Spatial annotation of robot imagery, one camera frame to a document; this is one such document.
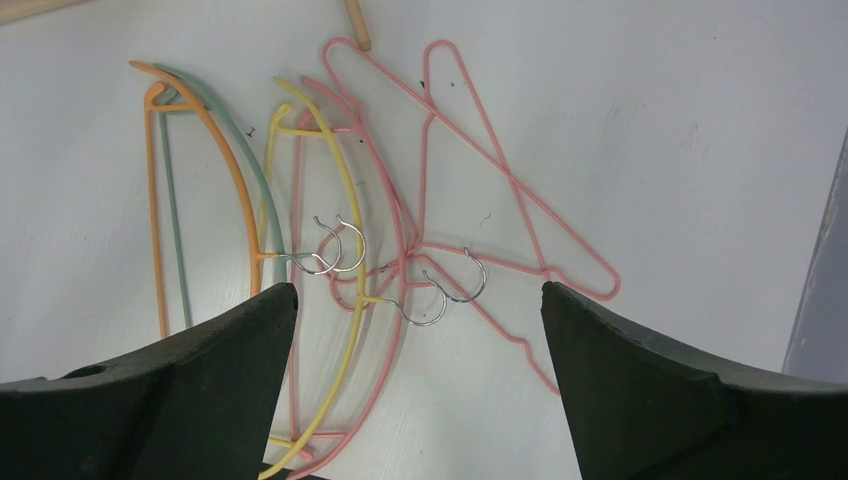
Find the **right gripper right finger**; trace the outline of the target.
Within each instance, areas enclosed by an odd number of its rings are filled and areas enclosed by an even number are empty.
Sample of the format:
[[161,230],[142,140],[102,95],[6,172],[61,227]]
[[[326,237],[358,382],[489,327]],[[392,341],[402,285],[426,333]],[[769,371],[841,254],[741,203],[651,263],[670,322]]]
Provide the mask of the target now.
[[559,282],[541,317],[585,479],[843,479],[847,388],[738,363]]

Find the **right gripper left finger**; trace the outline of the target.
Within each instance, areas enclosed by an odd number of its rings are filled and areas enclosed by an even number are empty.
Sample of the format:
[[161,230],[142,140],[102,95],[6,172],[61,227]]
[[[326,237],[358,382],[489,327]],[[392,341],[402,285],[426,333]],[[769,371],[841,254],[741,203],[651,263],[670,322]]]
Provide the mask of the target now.
[[299,307],[290,283],[133,352],[1,387],[5,479],[255,479]]

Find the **orange hanger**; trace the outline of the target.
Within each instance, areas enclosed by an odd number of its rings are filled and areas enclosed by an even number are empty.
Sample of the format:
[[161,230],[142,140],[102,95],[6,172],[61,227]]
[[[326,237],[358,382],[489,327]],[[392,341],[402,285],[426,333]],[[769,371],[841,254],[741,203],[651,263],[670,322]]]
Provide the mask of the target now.
[[[132,259],[135,262],[147,261],[150,264],[149,268],[141,276],[144,303],[141,309],[143,315],[139,323],[143,328],[146,339],[157,341],[168,337],[174,332],[169,317],[170,307],[168,305],[168,294],[171,291],[178,292],[180,296],[178,305],[182,309],[183,327],[189,329],[194,325],[195,319],[191,307],[191,289],[188,282],[191,278],[207,280],[213,269],[212,267],[202,267],[199,263],[202,260],[211,259],[216,246],[223,247],[224,258],[221,261],[213,261],[213,266],[228,266],[237,260],[242,261],[243,264],[234,278],[236,283],[235,288],[245,296],[252,297],[250,294],[249,255],[244,218],[239,198],[232,183],[228,167],[215,141],[196,115],[191,113],[169,114],[166,122],[170,140],[176,208],[181,232],[192,322],[192,326],[187,327],[184,320],[180,294],[160,126],[159,122],[155,121],[153,133],[156,153],[157,197],[161,222],[162,253],[169,319],[169,334],[166,337],[160,335],[150,228],[144,112],[145,93],[157,81],[157,78],[147,72],[134,68],[131,65],[133,61],[148,64],[154,63],[141,60],[132,60],[129,63],[131,68],[147,75],[150,83],[141,99],[135,103],[137,110],[142,115],[141,121],[137,122],[136,125],[142,131],[133,136],[128,158],[135,173],[139,176],[139,180],[135,185],[135,195],[137,198],[145,198],[147,200],[143,206],[144,211],[134,217],[136,229],[131,245],[134,250],[131,255]],[[260,187],[254,177],[253,170],[242,154],[234,137],[231,135],[231,131],[225,128],[223,132],[233,148],[248,186],[257,220],[260,246],[264,252],[271,252],[274,250],[275,244],[271,232],[271,213],[267,210],[266,202],[261,197]],[[265,279],[270,279],[274,283],[286,281],[287,262],[289,261],[281,259],[266,260],[263,262],[261,269],[261,291]]]

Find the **green hanger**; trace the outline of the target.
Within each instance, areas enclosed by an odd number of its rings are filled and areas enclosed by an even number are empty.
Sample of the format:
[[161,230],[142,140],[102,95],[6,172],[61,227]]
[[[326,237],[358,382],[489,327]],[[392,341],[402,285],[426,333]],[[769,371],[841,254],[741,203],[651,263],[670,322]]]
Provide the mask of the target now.
[[[191,311],[188,301],[187,280],[185,275],[184,254],[176,208],[170,140],[166,122],[169,114],[191,113],[196,115],[215,141],[222,158],[228,167],[244,218],[247,250],[249,255],[250,294],[252,296],[257,295],[261,291],[261,269],[263,262],[266,260],[281,259],[284,261],[290,261],[294,263],[298,269],[310,275],[326,275],[334,271],[342,257],[342,242],[338,234],[335,233],[335,231],[333,231],[333,229],[328,225],[322,223],[319,219],[314,220],[315,224],[328,231],[335,239],[337,253],[333,260],[328,261],[322,258],[320,254],[313,252],[291,254],[284,251],[282,231],[277,215],[276,205],[273,195],[270,192],[265,174],[259,166],[258,160],[251,147],[241,134],[238,127],[235,125],[226,107],[222,105],[222,100],[202,81],[174,67],[166,66],[161,63],[148,64],[140,61],[133,61],[131,65],[134,68],[147,72],[157,78],[157,81],[152,84],[145,93],[144,112],[150,228],[152,235],[160,335],[166,337],[169,334],[169,319],[162,253],[161,222],[157,197],[156,153],[153,133],[153,125],[155,121],[158,121],[160,126],[163,163],[165,166],[166,184],[168,188],[169,208],[172,220],[172,231],[174,234],[184,320],[187,327],[192,326]],[[234,137],[242,151],[242,154],[253,170],[254,177],[260,187],[261,197],[266,202],[267,210],[271,213],[271,232],[272,238],[275,241],[274,250],[271,252],[264,252],[260,246],[260,236],[251,196],[237,157],[228,142],[228,138],[223,132],[225,128],[231,131],[231,135]]]

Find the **wooden clothes rack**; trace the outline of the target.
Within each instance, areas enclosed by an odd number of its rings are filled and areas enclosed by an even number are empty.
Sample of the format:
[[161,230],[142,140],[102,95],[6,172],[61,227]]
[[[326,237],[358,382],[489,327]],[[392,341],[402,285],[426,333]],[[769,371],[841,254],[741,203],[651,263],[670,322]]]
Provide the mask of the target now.
[[[6,25],[26,18],[84,3],[84,0],[8,0],[1,2],[1,24]],[[372,36],[358,0],[344,2],[355,44],[361,51],[370,52]]]

